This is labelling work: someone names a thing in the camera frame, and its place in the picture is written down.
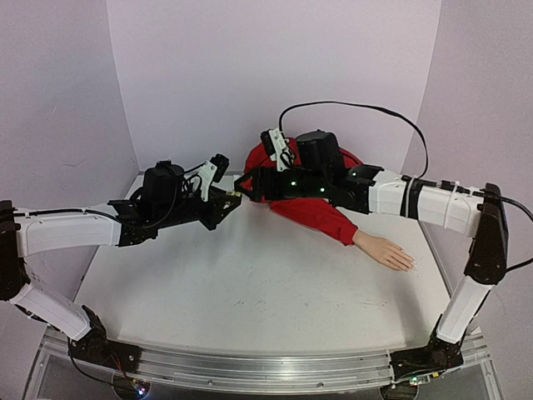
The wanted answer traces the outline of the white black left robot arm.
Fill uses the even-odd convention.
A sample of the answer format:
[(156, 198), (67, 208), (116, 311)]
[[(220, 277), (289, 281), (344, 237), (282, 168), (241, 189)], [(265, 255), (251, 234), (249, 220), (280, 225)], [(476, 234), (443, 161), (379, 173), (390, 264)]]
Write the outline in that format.
[(115, 200), (94, 208), (18, 210), (1, 203), (1, 299), (42, 319), (78, 344), (93, 363), (112, 357), (98, 317), (55, 292), (28, 267), (38, 253), (84, 247), (130, 247), (157, 238), (160, 230), (199, 222), (212, 231), (241, 205), (236, 192), (210, 187), (207, 194), (176, 195), (155, 221), (140, 200)]

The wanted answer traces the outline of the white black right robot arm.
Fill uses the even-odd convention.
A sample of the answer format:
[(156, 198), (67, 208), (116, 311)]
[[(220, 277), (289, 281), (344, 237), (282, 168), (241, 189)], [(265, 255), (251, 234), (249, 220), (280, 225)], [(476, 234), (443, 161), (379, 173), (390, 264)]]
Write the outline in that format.
[(461, 341), (507, 272), (509, 233), (497, 186), (432, 182), (372, 165), (342, 167), (331, 173), (308, 167), (279, 170), (258, 166), (239, 177), (235, 189), (253, 202), (267, 204), (284, 218), (345, 245), (364, 247), (369, 253), (382, 241), (361, 233), (344, 211), (405, 218), (427, 232), (441, 230), (460, 236), (466, 265), (432, 334), (438, 345), (452, 346)]

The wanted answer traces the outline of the mannequin hand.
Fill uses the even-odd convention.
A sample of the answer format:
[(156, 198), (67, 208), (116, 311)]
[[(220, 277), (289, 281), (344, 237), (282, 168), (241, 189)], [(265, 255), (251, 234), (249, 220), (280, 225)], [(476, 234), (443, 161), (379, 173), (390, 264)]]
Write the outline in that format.
[(409, 272), (414, 268), (414, 258), (395, 243), (357, 231), (353, 237), (356, 247), (380, 265), (398, 272)]

